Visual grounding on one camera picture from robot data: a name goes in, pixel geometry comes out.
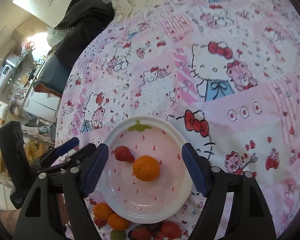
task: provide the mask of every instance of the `cartoon character print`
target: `cartoon character print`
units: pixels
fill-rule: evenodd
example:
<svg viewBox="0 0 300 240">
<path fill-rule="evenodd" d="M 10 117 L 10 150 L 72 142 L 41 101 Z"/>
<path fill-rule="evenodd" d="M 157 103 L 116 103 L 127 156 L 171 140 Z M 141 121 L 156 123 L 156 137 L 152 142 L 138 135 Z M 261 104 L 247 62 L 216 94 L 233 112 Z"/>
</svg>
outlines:
<svg viewBox="0 0 300 240">
<path fill-rule="evenodd" d="M 72 103 L 72 100 L 68 100 L 66 103 L 64 103 L 62 110 L 62 116 L 71 114 L 74 111 L 74 103 Z"/>
<path fill-rule="evenodd" d="M 200 156 L 204 156 L 210 160 L 211 156 L 214 155 L 212 146 L 215 143 L 211 141 L 209 124 L 205 120 L 204 113 L 201 110 L 195 112 L 186 110 L 185 114 L 179 117 L 169 114 L 167 121 L 193 145 Z"/>
<path fill-rule="evenodd" d="M 284 193 L 285 199 L 283 214 L 281 219 L 281 228 L 285 229 L 290 224 L 300 206 L 300 185 L 297 185 L 295 179 L 286 179 L 287 189 Z"/>
<path fill-rule="evenodd" d="M 200 20 L 205 22 L 206 26 L 212 29 L 224 28 L 234 24 L 234 20 L 228 15 L 228 11 L 222 6 L 210 6 L 201 9 Z"/>
<path fill-rule="evenodd" d="M 123 47 L 117 47 L 111 60 L 107 63 L 107 72 L 111 75 L 112 71 L 127 69 L 129 65 L 128 58 L 131 53 L 131 42 L 127 42 Z"/>
<path fill-rule="evenodd" d="M 177 89 L 174 88 L 173 91 L 170 91 L 169 93 L 166 93 L 166 96 L 169 97 L 169 100 L 172 103 L 171 106 L 174 106 L 175 103 L 176 103 L 176 101 L 175 101 L 176 91 L 177 91 Z"/>
<path fill-rule="evenodd" d="M 289 152 L 289 163 L 290 165 L 293 165 L 296 160 L 297 160 L 297 156 L 296 156 L 296 150 L 292 147 L 290 147 L 290 152 Z"/>
<path fill-rule="evenodd" d="M 105 109 L 100 106 L 93 114 L 91 120 L 91 127 L 93 130 L 97 130 L 102 128 L 103 116 L 105 113 Z"/>
<path fill-rule="evenodd" d="M 153 81 L 156 81 L 158 78 L 164 78 L 166 76 L 168 76 L 169 74 L 171 74 L 170 72 L 168 72 L 169 66 L 166 66 L 165 68 L 159 68 L 159 66 L 154 66 L 150 69 L 150 71 L 144 71 L 143 75 L 140 76 L 140 78 L 142 78 L 143 82 L 140 85 L 143 86 L 146 83 L 151 83 Z"/>
<path fill-rule="evenodd" d="M 233 52 L 224 41 L 211 41 L 202 46 L 193 44 L 192 57 L 190 73 L 201 98 L 211 101 L 234 94 L 229 76 L 224 70 Z"/>
<path fill-rule="evenodd" d="M 284 37 L 281 35 L 281 32 L 276 31 L 275 29 L 267 26 L 262 33 L 263 37 L 266 37 L 270 44 L 278 43 L 284 40 Z"/>
<path fill-rule="evenodd" d="M 275 148 L 272 148 L 271 155 L 266 160 L 266 170 L 274 168 L 277 169 L 279 166 L 279 153 Z"/>
<path fill-rule="evenodd" d="M 101 106 L 104 94 L 91 93 L 89 101 L 83 107 L 83 122 L 80 133 L 89 132 L 102 128 L 105 109 Z"/>
<path fill-rule="evenodd" d="M 225 160 L 225 167 L 227 168 L 227 171 L 229 173 L 238 174 L 238 175 L 243 174 L 243 169 L 246 166 L 248 166 L 250 163 L 255 163 L 258 160 L 256 154 L 254 153 L 251 156 L 250 160 L 243 165 L 244 159 L 247 157 L 248 155 L 246 153 L 244 154 L 244 157 L 240 157 L 239 154 L 235 151 L 232 151 L 230 154 L 227 154 Z"/>
<path fill-rule="evenodd" d="M 139 26 L 139 32 L 142 32 L 142 31 L 150 28 L 150 25 L 148 22 L 139 23 L 138 26 Z"/>
<path fill-rule="evenodd" d="M 239 60 L 227 64 L 227 74 L 238 91 L 247 90 L 258 84 L 251 71 L 248 70 L 248 65 Z"/>
</svg>

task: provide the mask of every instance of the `hello kitty face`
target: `hello kitty face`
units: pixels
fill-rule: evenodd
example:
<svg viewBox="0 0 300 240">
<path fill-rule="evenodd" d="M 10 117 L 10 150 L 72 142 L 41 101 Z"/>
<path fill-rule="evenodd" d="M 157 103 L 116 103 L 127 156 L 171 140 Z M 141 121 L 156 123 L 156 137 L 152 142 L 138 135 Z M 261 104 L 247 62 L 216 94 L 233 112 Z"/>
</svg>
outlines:
<svg viewBox="0 0 300 240">
<path fill-rule="evenodd" d="M 201 110 L 191 112 L 186 110 L 183 116 L 175 117 L 168 115 L 167 121 L 170 122 L 186 139 L 190 142 L 198 155 L 206 157 L 208 160 L 213 156 L 212 146 L 209 135 L 209 124 L 204 118 Z"/>
<path fill-rule="evenodd" d="M 142 85 L 145 85 L 147 82 L 148 83 L 151 83 L 155 80 L 158 79 L 158 69 L 156 70 L 153 70 L 153 68 L 150 70 L 150 71 L 144 71 L 143 75 L 140 76 L 140 78 L 143 79 L 143 84 Z"/>
<path fill-rule="evenodd" d="M 63 115 L 66 115 L 66 114 L 70 114 L 71 112 L 74 111 L 74 104 L 72 103 L 71 100 L 69 100 L 68 102 L 64 103 L 63 107 L 62 107 L 62 110 L 63 110 Z"/>
<path fill-rule="evenodd" d="M 232 151 L 226 156 L 225 166 L 229 173 L 235 173 L 240 168 L 241 160 L 238 153 Z"/>
<path fill-rule="evenodd" d="M 124 90 L 128 90 L 128 89 L 129 89 L 129 83 L 125 84 L 125 85 L 123 86 L 123 89 L 124 89 Z"/>
<path fill-rule="evenodd" d="M 102 128 L 103 116 L 105 109 L 101 106 L 92 114 L 91 127 L 93 130 Z"/>
<path fill-rule="evenodd" d="M 245 62 L 235 60 L 227 64 L 227 74 L 234 82 L 234 86 L 238 91 L 247 90 L 258 84 L 253 78 L 252 73 L 248 70 L 248 65 Z"/>
<path fill-rule="evenodd" d="M 91 93 L 89 97 L 89 101 L 87 102 L 86 106 L 83 108 L 84 119 L 91 121 L 92 115 L 95 113 L 96 109 L 99 108 L 97 103 L 97 94 Z"/>
<path fill-rule="evenodd" d="M 192 76 L 196 79 L 229 80 L 224 71 L 231 60 L 233 53 L 228 45 L 222 42 L 209 42 L 208 45 L 193 45 L 194 60 L 192 64 Z"/>
</svg>

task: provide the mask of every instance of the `pink tablecloth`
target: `pink tablecloth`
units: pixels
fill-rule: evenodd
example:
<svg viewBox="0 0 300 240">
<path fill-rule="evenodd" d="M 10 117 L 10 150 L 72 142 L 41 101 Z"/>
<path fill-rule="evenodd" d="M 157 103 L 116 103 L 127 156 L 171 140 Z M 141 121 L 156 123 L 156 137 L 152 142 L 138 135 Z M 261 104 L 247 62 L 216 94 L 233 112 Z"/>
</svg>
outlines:
<svg viewBox="0 0 300 240">
<path fill-rule="evenodd" d="M 288 0 L 166 0 L 130 21 L 112 22 L 72 70 L 57 145 L 74 136 L 81 147 L 99 145 L 136 114 L 172 123 L 227 172 L 253 172 L 280 235 L 300 207 L 297 12 Z M 103 201 L 98 191 L 87 199 L 90 211 L 94 201 Z M 193 190 L 170 218 L 182 239 L 204 201 Z M 108 226 L 99 230 L 109 238 Z"/>
</svg>

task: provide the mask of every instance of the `green fruit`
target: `green fruit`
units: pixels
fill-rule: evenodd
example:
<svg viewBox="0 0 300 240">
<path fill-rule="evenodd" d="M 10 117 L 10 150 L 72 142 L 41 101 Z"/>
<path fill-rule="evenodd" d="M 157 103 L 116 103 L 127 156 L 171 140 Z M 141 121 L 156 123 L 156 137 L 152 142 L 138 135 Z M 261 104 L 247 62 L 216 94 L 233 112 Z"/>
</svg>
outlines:
<svg viewBox="0 0 300 240">
<path fill-rule="evenodd" d="M 112 230 L 110 233 L 111 240 L 126 240 L 127 234 L 125 231 Z"/>
</svg>

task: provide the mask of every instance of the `strawberry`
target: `strawberry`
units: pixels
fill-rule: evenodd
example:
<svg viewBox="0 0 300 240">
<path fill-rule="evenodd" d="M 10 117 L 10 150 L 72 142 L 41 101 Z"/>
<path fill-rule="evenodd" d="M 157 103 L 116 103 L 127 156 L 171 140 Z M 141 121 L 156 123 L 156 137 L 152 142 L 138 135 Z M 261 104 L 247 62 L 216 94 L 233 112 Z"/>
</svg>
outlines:
<svg viewBox="0 0 300 240">
<path fill-rule="evenodd" d="M 146 226 L 139 225 L 132 230 L 132 236 L 136 240 L 150 240 L 151 232 L 148 230 Z"/>
<path fill-rule="evenodd" d="M 121 162 L 134 163 L 134 157 L 126 146 L 119 146 L 114 150 L 114 157 Z"/>
</svg>

